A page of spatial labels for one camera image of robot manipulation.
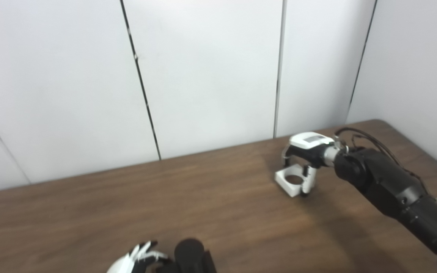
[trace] wooden table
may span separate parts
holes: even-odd
[[[353,127],[437,195],[434,159],[382,121]],[[288,197],[274,182],[287,141],[0,191],[0,272],[104,273],[136,243],[157,239],[172,254],[187,237],[211,250],[219,273],[437,272],[436,256],[333,169],[318,172],[308,198]]]

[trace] black cylindrical joint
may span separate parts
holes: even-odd
[[[175,247],[175,261],[180,273],[206,273],[203,266],[205,248],[199,240],[186,239]]]
[[[432,197],[422,197],[397,219],[432,252],[437,254],[437,203]]]

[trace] white square bracket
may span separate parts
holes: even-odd
[[[311,188],[314,187],[314,176],[316,174],[316,170],[317,169],[309,166],[307,177],[305,177],[303,175],[303,168],[298,164],[294,164],[280,171],[276,171],[274,179],[281,186],[281,188],[288,193],[289,196],[295,197],[300,193],[308,194]],[[286,177],[291,175],[300,177],[303,182],[299,185],[288,182]]]

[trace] cable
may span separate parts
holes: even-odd
[[[368,133],[366,133],[362,130],[350,128],[350,127],[344,127],[344,128],[337,130],[335,132],[335,136],[338,137],[338,136],[340,136],[341,133],[343,133],[345,131],[352,131],[352,132],[356,132],[356,133],[363,135],[363,138],[372,142],[372,144],[375,145],[375,147],[377,147],[382,154],[388,155],[397,165],[402,167],[402,165],[399,162],[399,160],[397,159],[397,157],[395,157],[395,155],[388,149],[388,147],[386,147],[382,142],[378,141],[378,139],[374,138],[373,136],[369,135]]]
[[[352,135],[352,144],[355,148],[357,148],[357,145],[355,144],[355,138],[364,138],[366,140],[369,140],[379,150],[379,152],[381,152],[383,155],[385,155],[387,157],[390,157],[392,159],[392,161],[394,161],[401,169],[403,169],[406,173],[408,173],[409,175],[416,178],[421,183],[421,186],[423,187],[423,189],[426,192],[428,192],[426,185],[424,184],[424,181],[420,178],[420,176],[418,176],[416,173],[413,173],[410,170],[404,168],[402,166],[402,164],[399,162],[399,160],[397,159],[397,157],[395,157],[395,155],[388,149],[388,147],[386,147],[378,139],[374,138],[372,135],[369,135],[368,133],[366,133],[362,130],[351,128],[351,127],[340,128],[339,130],[337,130],[335,132],[335,136],[339,137],[341,133],[346,132],[346,131],[352,131],[352,132],[356,132],[356,133],[360,134],[360,135],[357,135],[357,134]]]

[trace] circular hole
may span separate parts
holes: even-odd
[[[296,176],[296,175],[288,175],[285,177],[286,181],[290,182],[291,184],[294,185],[301,185],[303,184],[303,178]]]

